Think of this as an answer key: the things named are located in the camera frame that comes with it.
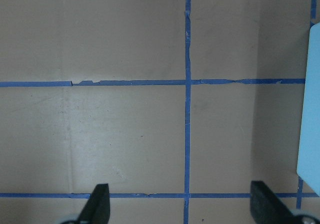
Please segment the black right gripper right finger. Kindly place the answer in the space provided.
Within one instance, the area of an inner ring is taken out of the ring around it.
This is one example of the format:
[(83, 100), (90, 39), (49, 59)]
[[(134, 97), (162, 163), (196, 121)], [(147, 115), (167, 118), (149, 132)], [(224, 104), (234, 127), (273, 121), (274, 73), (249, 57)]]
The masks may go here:
[(297, 223), (293, 213), (263, 181), (252, 181), (250, 185), (250, 213), (255, 223)]

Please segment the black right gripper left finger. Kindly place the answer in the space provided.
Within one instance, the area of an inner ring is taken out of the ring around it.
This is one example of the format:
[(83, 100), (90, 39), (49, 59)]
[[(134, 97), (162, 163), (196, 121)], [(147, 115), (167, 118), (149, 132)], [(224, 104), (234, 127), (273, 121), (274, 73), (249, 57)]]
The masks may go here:
[(76, 223), (107, 224), (110, 219), (110, 192), (108, 184), (97, 184)]

